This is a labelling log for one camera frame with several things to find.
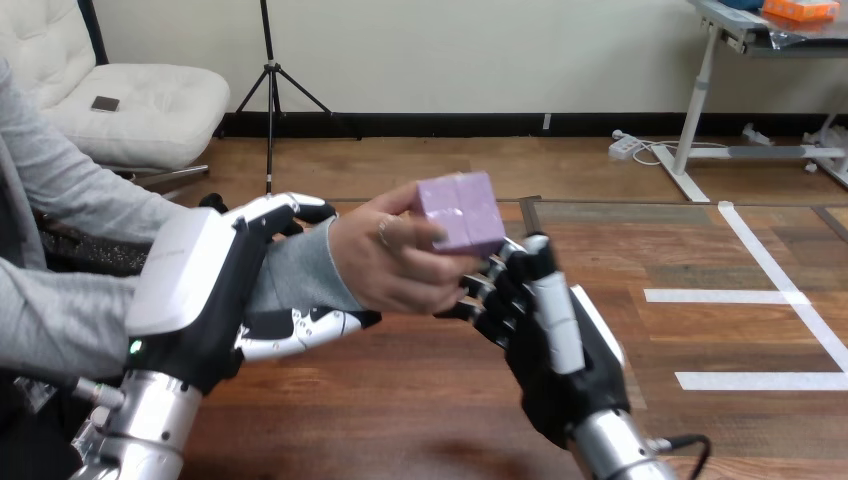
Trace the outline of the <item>person's hand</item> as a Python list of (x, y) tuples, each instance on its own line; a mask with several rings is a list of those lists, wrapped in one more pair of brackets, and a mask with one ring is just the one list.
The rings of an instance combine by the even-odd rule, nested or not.
[(474, 256), (440, 255), (445, 231), (408, 216), (417, 184), (383, 193), (335, 220), (329, 249), (340, 278), (359, 305), (382, 313), (436, 314), (465, 298), (460, 281), (483, 266)]

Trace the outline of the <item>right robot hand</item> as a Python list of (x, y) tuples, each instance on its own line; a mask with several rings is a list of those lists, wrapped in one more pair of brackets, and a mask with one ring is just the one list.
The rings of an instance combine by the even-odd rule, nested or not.
[(532, 426), (565, 447), (591, 415), (630, 412), (621, 348), (584, 291), (568, 286), (549, 238), (506, 238), (487, 261), (460, 283), (469, 299), (441, 315), (503, 349)]

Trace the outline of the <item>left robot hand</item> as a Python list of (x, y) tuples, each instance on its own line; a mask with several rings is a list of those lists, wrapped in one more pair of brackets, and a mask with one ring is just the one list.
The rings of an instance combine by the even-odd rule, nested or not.
[(168, 220), (127, 312), (127, 369), (208, 394), (243, 362), (299, 354), (380, 322), (377, 312), (326, 307), (245, 311), (273, 236), (296, 220), (317, 223), (334, 213), (320, 198), (281, 193), (227, 213), (197, 207)]

